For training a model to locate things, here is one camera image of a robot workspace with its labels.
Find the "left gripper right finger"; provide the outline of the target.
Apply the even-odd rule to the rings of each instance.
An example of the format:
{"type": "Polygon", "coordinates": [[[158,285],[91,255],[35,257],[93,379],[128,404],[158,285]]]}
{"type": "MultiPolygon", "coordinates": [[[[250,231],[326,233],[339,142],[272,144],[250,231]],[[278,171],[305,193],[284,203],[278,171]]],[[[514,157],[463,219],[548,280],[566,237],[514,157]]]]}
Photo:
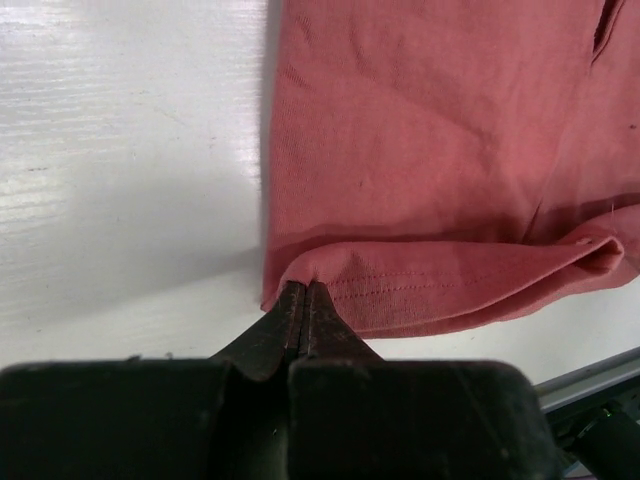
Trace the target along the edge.
{"type": "Polygon", "coordinates": [[[328,287],[312,282],[306,290],[298,357],[335,361],[381,361],[340,317],[328,287]]]}

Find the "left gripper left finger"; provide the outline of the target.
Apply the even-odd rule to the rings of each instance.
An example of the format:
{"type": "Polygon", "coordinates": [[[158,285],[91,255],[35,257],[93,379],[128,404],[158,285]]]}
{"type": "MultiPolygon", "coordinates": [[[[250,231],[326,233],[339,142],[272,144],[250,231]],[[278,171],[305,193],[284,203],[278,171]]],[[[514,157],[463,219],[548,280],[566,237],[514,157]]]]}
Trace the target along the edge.
{"type": "Polygon", "coordinates": [[[302,317],[303,285],[288,282],[272,308],[211,360],[229,362],[251,381],[268,381],[298,356],[302,317]]]}

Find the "dusty red t shirt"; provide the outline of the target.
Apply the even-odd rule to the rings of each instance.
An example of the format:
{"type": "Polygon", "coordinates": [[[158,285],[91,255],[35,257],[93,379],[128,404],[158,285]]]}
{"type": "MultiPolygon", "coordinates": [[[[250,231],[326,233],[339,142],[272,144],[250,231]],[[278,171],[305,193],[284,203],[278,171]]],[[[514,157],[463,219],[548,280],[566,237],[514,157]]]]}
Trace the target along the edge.
{"type": "Polygon", "coordinates": [[[264,308],[413,337],[639,274],[635,1],[287,1],[270,126],[264,308]]]}

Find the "aluminium frame rail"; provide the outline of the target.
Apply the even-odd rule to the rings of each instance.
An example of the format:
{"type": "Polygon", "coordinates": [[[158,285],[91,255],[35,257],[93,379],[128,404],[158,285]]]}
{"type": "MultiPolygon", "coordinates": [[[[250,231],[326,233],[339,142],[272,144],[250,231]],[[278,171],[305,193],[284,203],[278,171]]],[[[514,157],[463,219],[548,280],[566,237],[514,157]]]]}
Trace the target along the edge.
{"type": "Polygon", "coordinates": [[[639,375],[639,348],[606,358],[535,387],[543,413],[614,387],[639,375]]]}

